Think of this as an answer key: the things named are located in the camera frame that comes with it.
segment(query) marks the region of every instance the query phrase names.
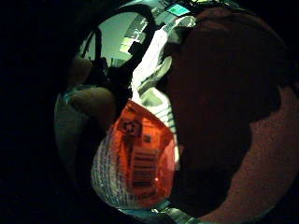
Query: barcode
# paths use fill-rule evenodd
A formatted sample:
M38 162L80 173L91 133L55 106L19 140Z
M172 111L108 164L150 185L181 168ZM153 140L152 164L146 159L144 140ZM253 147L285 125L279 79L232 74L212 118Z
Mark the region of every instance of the barcode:
M155 150L135 148L133 157L133 188L150 188L156 177L157 155Z

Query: person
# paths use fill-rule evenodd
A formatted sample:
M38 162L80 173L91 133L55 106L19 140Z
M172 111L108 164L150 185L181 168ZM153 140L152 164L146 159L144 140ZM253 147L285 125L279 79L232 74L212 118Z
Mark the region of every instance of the person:
M196 19L181 45L165 47L171 69L156 86L169 97L180 144L169 201L200 221L253 220L276 205L299 170L291 61L256 15L212 7ZM70 87L84 83L91 67L74 60ZM69 104L107 131L117 120L116 101L93 87Z

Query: dark clothing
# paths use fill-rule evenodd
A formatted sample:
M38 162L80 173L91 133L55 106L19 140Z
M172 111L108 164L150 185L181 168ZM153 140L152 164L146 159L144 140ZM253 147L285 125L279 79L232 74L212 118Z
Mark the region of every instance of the dark clothing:
M249 124L279 109L290 68L286 46L260 18L215 7L197 19L164 89L186 148L170 202L193 217L225 199L250 148Z

